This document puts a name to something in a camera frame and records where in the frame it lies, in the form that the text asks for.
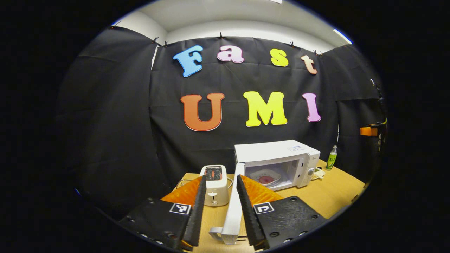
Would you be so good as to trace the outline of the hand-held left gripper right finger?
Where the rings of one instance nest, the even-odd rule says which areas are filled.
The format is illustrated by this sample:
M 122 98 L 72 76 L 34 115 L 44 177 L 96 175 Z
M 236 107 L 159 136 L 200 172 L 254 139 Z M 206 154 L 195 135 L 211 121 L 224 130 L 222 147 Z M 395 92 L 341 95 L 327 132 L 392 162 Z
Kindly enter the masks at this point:
M 282 197 L 244 175 L 237 176 L 236 187 L 249 245 L 254 250 L 290 243 L 327 221 L 299 197 Z

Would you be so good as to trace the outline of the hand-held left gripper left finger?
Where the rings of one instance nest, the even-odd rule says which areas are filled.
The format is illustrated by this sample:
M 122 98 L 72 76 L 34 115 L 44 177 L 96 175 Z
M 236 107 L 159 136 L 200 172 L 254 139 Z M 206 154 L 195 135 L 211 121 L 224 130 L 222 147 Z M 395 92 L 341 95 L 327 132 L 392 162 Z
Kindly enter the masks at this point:
M 119 224 L 147 241 L 191 251 L 200 239 L 206 189 L 206 177 L 197 177 L 161 199 L 143 200 Z

